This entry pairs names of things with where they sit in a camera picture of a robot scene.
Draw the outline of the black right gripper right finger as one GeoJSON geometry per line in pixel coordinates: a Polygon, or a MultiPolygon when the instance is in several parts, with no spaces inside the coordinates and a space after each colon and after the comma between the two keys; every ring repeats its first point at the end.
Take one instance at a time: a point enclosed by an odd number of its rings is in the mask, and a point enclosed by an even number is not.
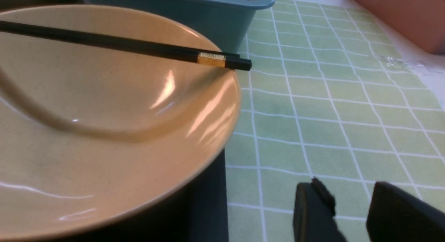
{"type": "Polygon", "coordinates": [[[445,214],[399,187],[377,181],[366,229],[372,242],[443,242],[445,214]]]}

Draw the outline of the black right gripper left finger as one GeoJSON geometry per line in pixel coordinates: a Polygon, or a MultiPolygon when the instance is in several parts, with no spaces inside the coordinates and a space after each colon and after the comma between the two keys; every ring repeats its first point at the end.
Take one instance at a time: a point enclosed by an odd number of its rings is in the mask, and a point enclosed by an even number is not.
{"type": "Polygon", "coordinates": [[[293,233],[296,242],[346,242],[335,221],[336,200],[316,177],[296,186],[293,233]]]}

